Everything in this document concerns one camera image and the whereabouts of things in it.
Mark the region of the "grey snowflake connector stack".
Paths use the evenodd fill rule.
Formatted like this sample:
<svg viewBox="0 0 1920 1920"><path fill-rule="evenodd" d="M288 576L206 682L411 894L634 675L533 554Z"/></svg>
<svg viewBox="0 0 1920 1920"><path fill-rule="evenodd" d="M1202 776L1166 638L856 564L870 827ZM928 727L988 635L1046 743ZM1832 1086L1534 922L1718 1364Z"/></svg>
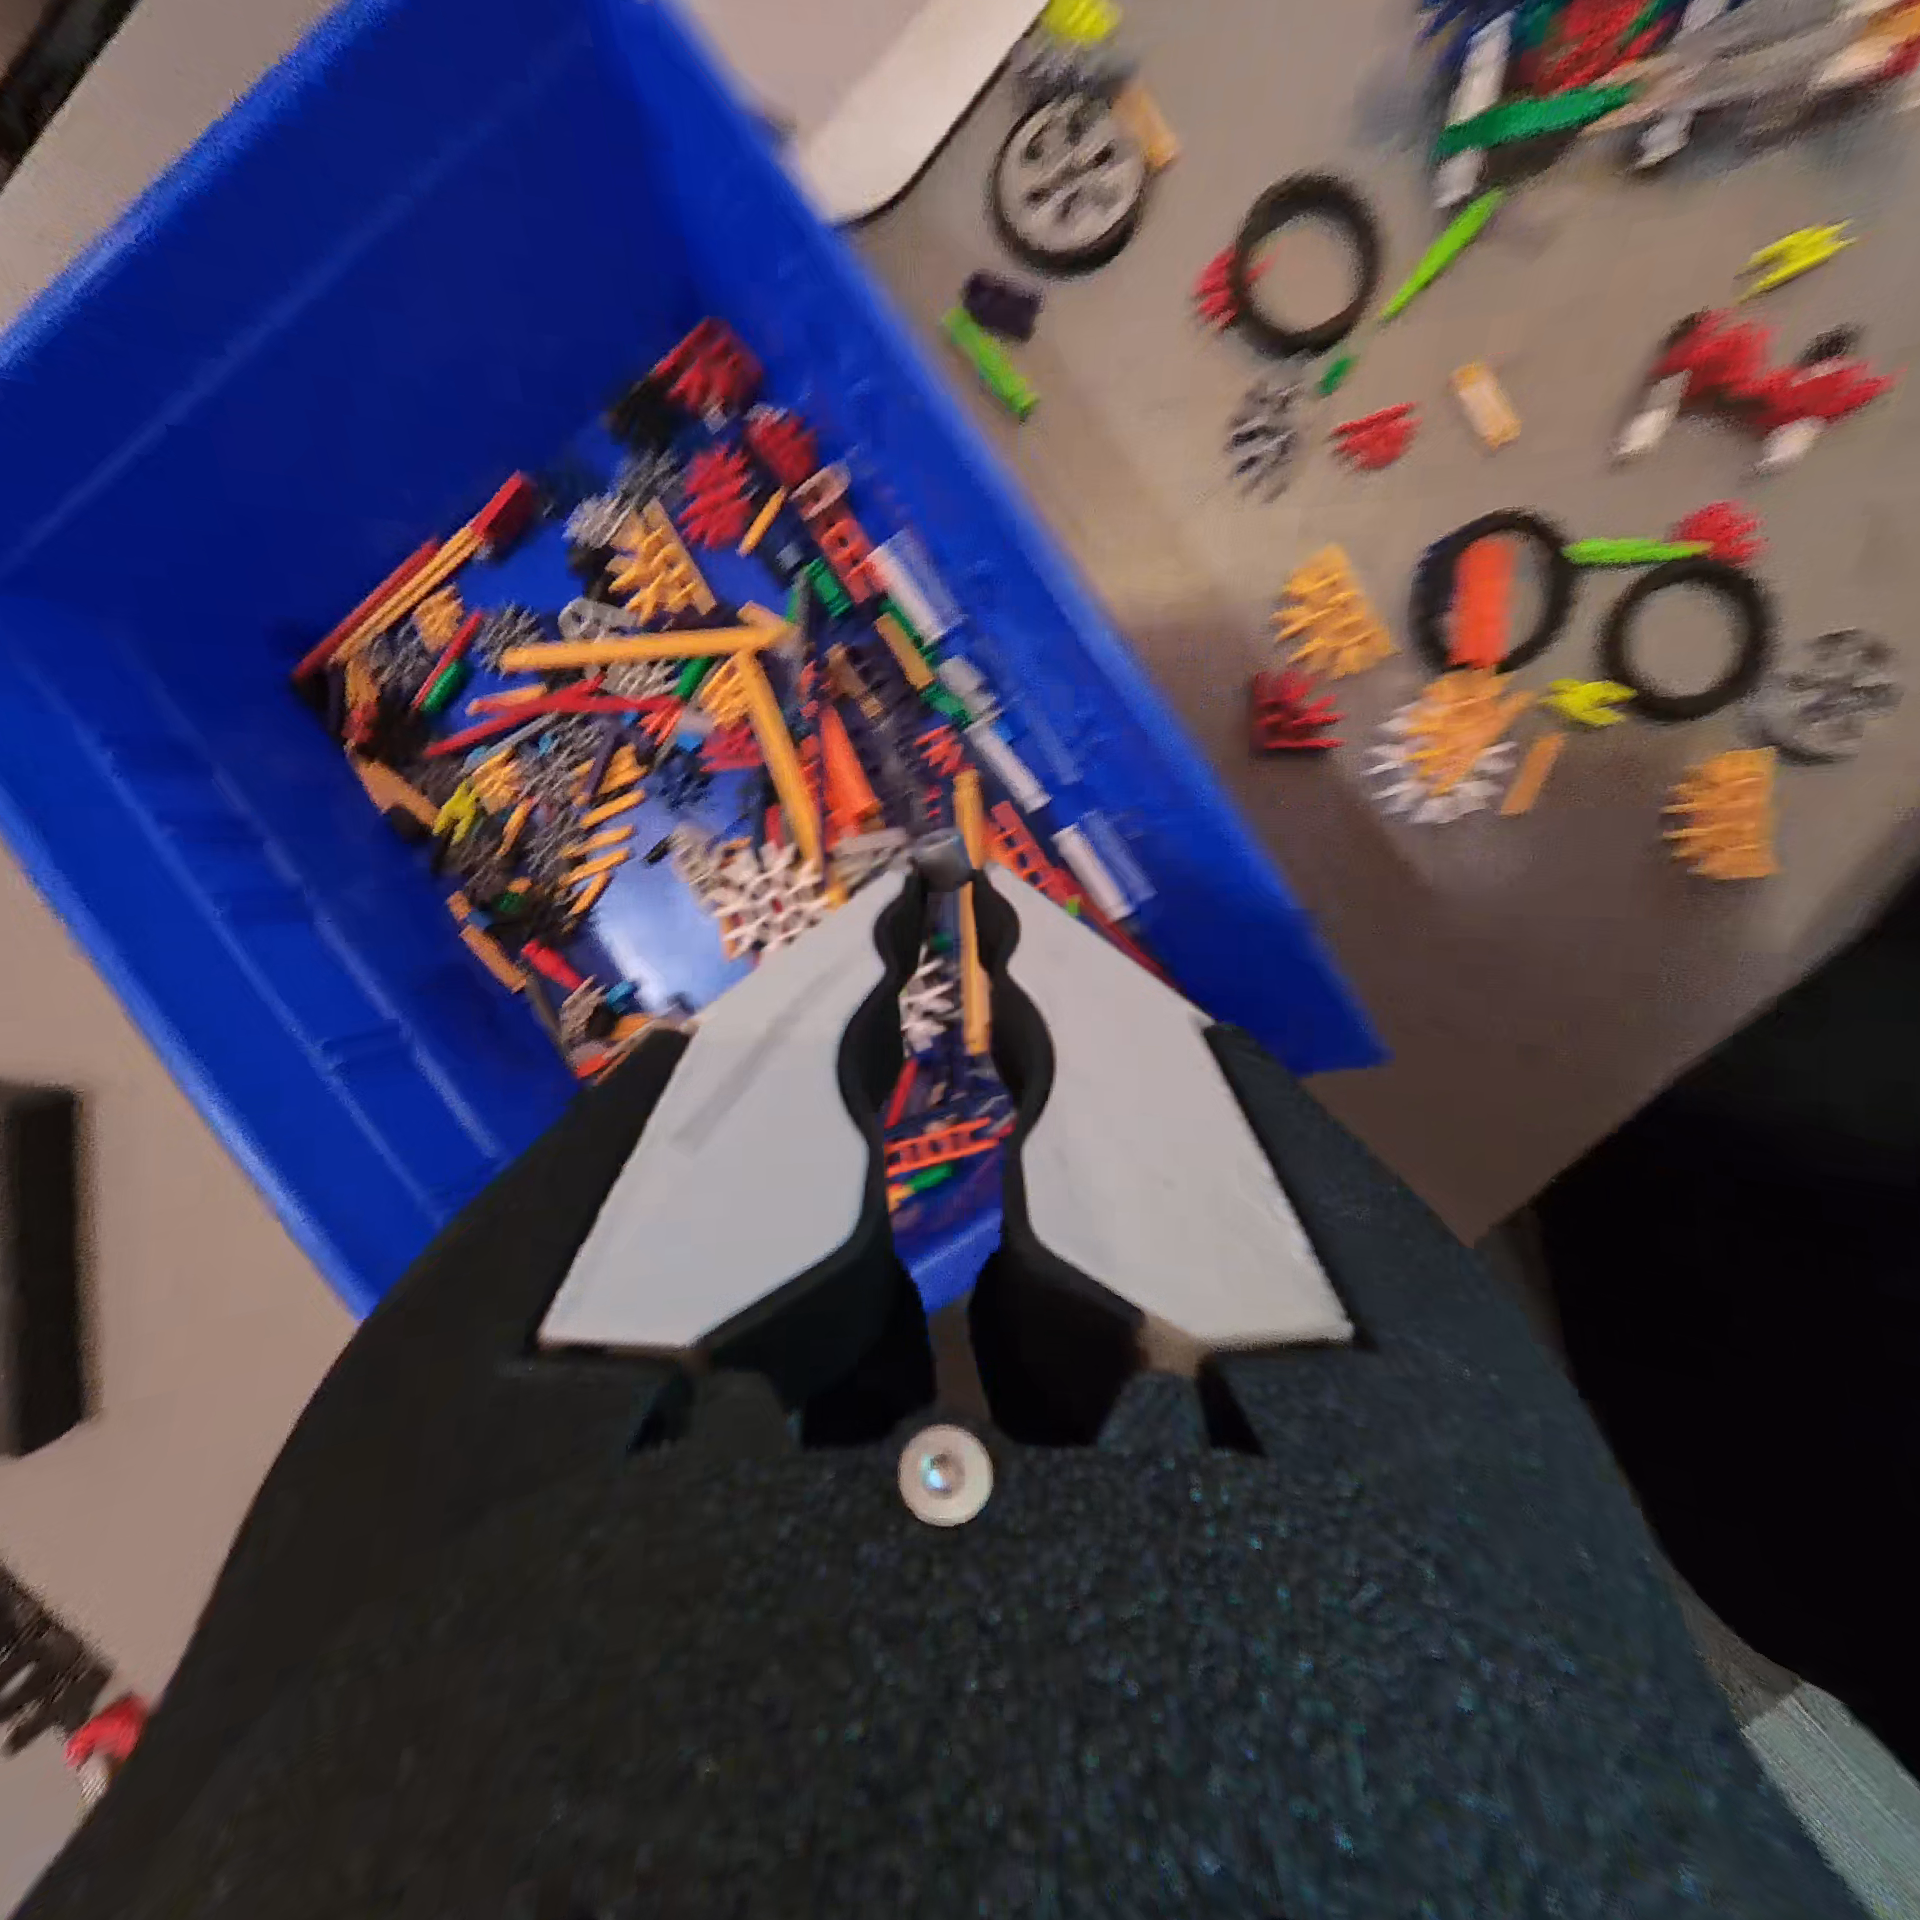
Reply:
<svg viewBox="0 0 1920 1920"><path fill-rule="evenodd" d="M1126 55L1043 31L1020 39L1008 68L1014 94L1027 104L1072 94L1109 101L1135 75L1135 62Z"/></svg>

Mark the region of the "red toothed strip connector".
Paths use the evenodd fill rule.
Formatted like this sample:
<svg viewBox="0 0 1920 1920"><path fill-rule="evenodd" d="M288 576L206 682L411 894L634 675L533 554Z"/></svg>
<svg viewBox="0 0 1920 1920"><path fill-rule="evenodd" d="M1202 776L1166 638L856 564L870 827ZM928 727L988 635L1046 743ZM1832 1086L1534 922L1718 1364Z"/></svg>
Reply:
<svg viewBox="0 0 1920 1920"><path fill-rule="evenodd" d="M1855 327L1830 327L1799 354L1781 356L1770 327L1707 308L1670 332L1648 368L1648 383L1678 380L1684 408L1728 415L1759 434L1832 424L1900 383L1859 347Z"/></svg>

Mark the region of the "orange snowflake connector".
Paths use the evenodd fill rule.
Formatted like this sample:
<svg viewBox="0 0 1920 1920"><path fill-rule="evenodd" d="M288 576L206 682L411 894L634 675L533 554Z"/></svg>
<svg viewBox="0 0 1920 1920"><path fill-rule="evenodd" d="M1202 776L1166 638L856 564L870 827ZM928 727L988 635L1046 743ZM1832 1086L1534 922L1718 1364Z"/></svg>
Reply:
<svg viewBox="0 0 1920 1920"><path fill-rule="evenodd" d="M1534 693L1494 668L1448 669L1403 718L1405 768L1430 797L1452 792L1532 704Z"/></svg>

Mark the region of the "black toy beam piece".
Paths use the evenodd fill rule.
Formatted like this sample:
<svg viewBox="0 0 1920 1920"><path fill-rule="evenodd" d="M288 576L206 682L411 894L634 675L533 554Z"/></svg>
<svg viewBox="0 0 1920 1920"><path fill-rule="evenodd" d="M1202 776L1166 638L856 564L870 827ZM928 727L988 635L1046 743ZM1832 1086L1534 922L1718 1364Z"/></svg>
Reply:
<svg viewBox="0 0 1920 1920"><path fill-rule="evenodd" d="M72 1736L104 1703L112 1664L3 1567L3 1758Z"/></svg>

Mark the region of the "blue plastic bin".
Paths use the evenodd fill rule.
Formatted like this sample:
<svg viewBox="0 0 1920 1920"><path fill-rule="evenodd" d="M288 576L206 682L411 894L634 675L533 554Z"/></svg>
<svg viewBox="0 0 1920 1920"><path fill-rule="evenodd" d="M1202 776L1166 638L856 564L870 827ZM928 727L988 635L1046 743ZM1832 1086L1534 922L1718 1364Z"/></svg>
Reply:
<svg viewBox="0 0 1920 1920"><path fill-rule="evenodd" d="M696 320L907 526L1142 936L1384 1042L1016 477L662 5L349 5L4 336L4 837L349 1312L570 1104L292 660Z"/></svg>

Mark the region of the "white snowflake connector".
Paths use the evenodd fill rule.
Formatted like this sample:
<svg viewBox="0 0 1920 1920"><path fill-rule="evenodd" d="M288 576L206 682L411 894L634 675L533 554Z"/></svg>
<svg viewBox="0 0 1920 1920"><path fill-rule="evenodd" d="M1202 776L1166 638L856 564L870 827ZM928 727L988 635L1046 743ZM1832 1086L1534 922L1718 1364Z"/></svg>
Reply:
<svg viewBox="0 0 1920 1920"><path fill-rule="evenodd" d="M1380 813L1407 824L1452 824L1498 804L1518 763L1518 740L1453 747L1432 715L1403 704L1379 725L1360 775Z"/></svg>

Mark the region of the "red wedge connector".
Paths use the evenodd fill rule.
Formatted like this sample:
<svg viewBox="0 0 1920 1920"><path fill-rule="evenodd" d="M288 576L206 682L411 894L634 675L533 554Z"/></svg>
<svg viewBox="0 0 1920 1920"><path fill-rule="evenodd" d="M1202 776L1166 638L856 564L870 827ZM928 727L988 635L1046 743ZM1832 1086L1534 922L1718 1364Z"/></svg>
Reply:
<svg viewBox="0 0 1920 1920"><path fill-rule="evenodd" d="M1341 710L1298 668L1263 668L1247 686L1247 743L1255 754L1318 754L1341 746Z"/></svg>

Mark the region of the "grey half-circle connector stack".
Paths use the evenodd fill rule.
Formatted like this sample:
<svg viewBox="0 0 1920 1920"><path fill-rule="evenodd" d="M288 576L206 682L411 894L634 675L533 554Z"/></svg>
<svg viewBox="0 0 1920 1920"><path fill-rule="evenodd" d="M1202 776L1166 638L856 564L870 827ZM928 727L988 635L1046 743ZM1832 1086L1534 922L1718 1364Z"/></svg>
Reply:
<svg viewBox="0 0 1920 1920"><path fill-rule="evenodd" d="M1223 438L1223 461L1238 495L1275 503L1304 444L1311 387L1295 374L1261 374L1238 395Z"/></svg>

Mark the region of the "black tyre grey hub wheel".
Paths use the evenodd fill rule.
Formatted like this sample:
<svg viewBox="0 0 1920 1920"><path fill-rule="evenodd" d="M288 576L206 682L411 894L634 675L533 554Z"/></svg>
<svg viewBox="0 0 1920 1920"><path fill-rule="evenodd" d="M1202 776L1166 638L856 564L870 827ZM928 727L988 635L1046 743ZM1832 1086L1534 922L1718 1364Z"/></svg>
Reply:
<svg viewBox="0 0 1920 1920"><path fill-rule="evenodd" d="M988 173L999 240L1053 278L1110 264L1135 238L1148 190L1142 144L1094 91L1061 91L1034 108Z"/></svg>

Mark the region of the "small red toy piece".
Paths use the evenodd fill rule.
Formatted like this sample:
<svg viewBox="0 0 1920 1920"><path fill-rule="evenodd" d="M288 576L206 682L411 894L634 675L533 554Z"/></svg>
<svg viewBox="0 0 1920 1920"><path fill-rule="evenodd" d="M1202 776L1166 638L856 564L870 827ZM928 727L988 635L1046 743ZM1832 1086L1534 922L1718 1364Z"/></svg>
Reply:
<svg viewBox="0 0 1920 1920"><path fill-rule="evenodd" d="M125 1691L96 1709L63 1741L63 1762L77 1779L83 1804L94 1806L127 1764L148 1725L151 1704Z"/></svg>

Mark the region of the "grey wheel hub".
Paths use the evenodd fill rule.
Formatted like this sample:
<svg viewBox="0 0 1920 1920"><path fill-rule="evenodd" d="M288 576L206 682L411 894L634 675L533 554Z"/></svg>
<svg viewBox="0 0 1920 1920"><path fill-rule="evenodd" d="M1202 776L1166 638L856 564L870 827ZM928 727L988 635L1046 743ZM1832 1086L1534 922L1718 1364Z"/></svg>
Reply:
<svg viewBox="0 0 1920 1920"><path fill-rule="evenodd" d="M1762 683L1749 733L1789 763L1835 765L1860 754L1901 698L1903 672L1891 640L1860 629L1828 630Z"/></svg>

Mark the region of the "multicoloured construction toy model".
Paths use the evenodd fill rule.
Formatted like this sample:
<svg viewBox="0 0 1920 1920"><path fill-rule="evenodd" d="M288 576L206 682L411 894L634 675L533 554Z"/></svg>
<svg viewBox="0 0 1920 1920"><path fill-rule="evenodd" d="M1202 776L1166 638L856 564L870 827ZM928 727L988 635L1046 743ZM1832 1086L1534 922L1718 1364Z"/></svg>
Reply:
<svg viewBox="0 0 1920 1920"><path fill-rule="evenodd" d="M1429 2L1415 16L1444 94L1438 211L1581 140L1653 173L1693 134L1766 146L1916 99L1916 2Z"/></svg>

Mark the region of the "person's dark clothing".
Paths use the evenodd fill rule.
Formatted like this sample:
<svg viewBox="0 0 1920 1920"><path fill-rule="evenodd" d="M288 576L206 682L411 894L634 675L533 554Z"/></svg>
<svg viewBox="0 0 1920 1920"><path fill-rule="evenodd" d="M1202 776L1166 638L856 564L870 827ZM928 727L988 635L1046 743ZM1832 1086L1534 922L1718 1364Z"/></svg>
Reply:
<svg viewBox="0 0 1920 1920"><path fill-rule="evenodd" d="M1916 1770L1916 880L1536 1218L1571 1374L1669 1560Z"/></svg>

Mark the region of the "pile of toy parts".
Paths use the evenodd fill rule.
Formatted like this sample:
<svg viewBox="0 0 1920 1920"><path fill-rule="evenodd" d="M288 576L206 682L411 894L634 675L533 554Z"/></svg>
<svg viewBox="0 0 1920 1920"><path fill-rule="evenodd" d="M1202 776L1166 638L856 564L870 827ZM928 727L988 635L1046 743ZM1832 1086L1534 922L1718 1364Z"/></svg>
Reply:
<svg viewBox="0 0 1920 1920"><path fill-rule="evenodd" d="M867 538L731 324L684 333L606 436L615 463L512 474L291 675L576 1084L949 831L1167 983L916 549Z"/></svg>

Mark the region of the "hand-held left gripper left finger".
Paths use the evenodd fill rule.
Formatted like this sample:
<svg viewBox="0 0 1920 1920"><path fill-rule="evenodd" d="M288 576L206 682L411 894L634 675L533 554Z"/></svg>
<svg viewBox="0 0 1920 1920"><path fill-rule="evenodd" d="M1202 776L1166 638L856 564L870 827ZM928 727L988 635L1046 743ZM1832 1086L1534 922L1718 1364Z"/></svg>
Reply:
<svg viewBox="0 0 1920 1920"><path fill-rule="evenodd" d="M542 1354L765 1381L814 1445L933 1406L882 1117L928 882L869 882L695 1026L539 1326Z"/></svg>

